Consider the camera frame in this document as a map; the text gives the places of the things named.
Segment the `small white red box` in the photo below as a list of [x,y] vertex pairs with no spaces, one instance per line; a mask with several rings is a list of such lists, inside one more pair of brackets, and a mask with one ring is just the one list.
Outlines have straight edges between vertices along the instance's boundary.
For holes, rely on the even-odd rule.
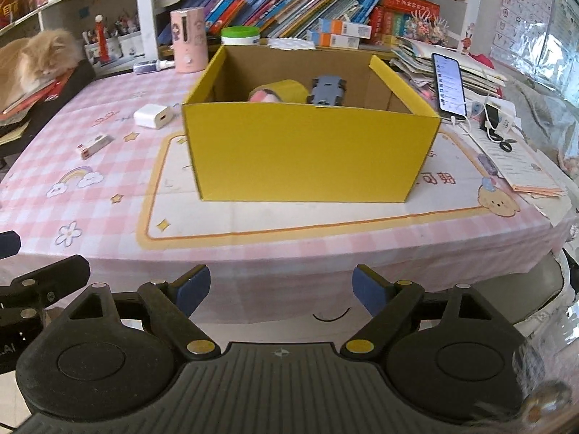
[[114,138],[109,134],[97,134],[87,142],[77,145],[77,153],[80,154],[80,159],[86,160],[109,145],[113,140]]

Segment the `white charger plug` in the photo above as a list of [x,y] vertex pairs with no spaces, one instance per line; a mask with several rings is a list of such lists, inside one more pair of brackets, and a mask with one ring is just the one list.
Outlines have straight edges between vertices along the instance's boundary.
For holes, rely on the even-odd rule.
[[146,104],[134,113],[135,124],[139,127],[159,130],[170,123],[175,114],[171,107]]

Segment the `grey blue toy robot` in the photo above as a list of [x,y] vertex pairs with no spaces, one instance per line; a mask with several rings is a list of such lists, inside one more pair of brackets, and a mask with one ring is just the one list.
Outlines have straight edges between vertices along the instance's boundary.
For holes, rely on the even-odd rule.
[[346,81],[340,76],[318,76],[312,80],[312,89],[306,103],[317,106],[342,106]]

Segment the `pink pig plush toy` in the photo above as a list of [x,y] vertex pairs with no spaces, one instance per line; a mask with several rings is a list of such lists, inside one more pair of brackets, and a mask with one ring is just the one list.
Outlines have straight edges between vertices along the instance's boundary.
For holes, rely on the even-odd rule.
[[269,88],[262,88],[254,90],[248,99],[251,103],[279,103],[281,98],[277,93]]

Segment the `yellow tape roll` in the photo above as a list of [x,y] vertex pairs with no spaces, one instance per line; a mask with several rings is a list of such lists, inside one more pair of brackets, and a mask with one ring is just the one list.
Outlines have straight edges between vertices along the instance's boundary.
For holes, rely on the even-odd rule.
[[254,90],[262,88],[269,88],[276,92],[277,96],[281,98],[281,102],[279,103],[303,104],[306,102],[307,96],[309,95],[307,88],[296,80],[279,80],[270,82],[262,84]]

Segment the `pink checkered tablecloth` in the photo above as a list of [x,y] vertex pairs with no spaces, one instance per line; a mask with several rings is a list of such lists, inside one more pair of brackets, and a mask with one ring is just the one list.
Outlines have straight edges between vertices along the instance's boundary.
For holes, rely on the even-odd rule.
[[[450,130],[402,204],[203,202],[181,121],[153,130],[132,117],[148,103],[179,107],[195,82],[172,71],[104,78],[50,120],[1,184],[1,226],[22,240],[1,262],[3,282],[76,254],[117,291],[206,264],[202,322],[330,318],[349,305],[359,264],[440,290],[529,271],[574,224],[573,212],[552,224],[505,185],[511,217],[482,206],[484,169]],[[97,134],[114,140],[80,159],[77,145]]]

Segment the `yellow cardboard box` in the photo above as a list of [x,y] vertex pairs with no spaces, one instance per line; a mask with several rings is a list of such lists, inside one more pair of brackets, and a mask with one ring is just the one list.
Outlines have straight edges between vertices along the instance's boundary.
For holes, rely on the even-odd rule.
[[[253,90],[338,76],[339,106],[255,103]],[[205,201],[405,201],[433,146],[439,115],[375,55],[224,46],[182,106]]]

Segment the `orange fluffy cat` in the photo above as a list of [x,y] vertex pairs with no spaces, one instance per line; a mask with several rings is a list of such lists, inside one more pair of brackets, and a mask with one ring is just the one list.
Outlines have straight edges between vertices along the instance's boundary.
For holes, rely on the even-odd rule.
[[1,110],[6,110],[83,59],[80,43],[66,29],[47,29],[1,48]]

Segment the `red bottle figurine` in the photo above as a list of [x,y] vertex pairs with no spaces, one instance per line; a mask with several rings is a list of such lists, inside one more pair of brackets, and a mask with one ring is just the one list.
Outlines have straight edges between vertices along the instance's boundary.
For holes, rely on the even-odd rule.
[[99,59],[102,65],[110,62],[110,56],[108,52],[108,45],[105,36],[105,25],[102,15],[95,16],[95,31],[97,36],[97,42],[99,47]]

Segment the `small spray bottle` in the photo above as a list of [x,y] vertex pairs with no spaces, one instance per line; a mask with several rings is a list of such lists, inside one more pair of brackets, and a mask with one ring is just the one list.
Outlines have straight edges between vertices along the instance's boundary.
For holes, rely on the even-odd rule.
[[132,71],[136,75],[145,75],[145,73],[161,72],[164,69],[174,69],[174,67],[175,62],[170,60],[143,61],[135,63]]

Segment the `white pen holder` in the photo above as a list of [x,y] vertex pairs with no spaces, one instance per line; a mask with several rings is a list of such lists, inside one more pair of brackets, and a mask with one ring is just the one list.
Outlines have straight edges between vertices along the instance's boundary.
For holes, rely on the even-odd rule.
[[124,57],[135,58],[144,55],[144,48],[140,31],[128,33],[118,37]]

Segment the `smartphone with lit screen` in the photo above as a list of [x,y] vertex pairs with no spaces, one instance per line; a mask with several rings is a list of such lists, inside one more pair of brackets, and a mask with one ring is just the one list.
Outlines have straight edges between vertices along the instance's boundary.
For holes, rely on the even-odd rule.
[[465,119],[467,117],[466,99],[458,61],[434,53],[432,63],[439,109],[450,116]]

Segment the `stack of papers and magazines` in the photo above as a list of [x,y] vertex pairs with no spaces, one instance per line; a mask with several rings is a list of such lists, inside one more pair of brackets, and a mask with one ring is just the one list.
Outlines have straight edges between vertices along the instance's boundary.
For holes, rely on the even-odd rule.
[[482,95],[500,96],[506,87],[506,76],[455,50],[399,37],[392,52],[390,65],[417,87],[434,85],[450,76],[459,77],[465,90]]

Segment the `pink cylindrical humidifier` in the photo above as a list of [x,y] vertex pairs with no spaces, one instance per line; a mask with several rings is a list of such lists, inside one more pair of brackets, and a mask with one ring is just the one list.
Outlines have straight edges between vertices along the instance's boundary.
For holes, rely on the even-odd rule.
[[197,73],[208,65],[205,15],[202,7],[171,13],[174,60],[178,73]]

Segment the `white quilted pouch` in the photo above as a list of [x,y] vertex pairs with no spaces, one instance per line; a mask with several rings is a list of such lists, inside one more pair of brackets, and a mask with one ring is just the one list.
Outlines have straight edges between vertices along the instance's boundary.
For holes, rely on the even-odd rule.
[[316,46],[312,41],[301,38],[287,37],[287,38],[270,38],[267,41],[267,46],[272,49],[284,51],[296,50],[315,50]]

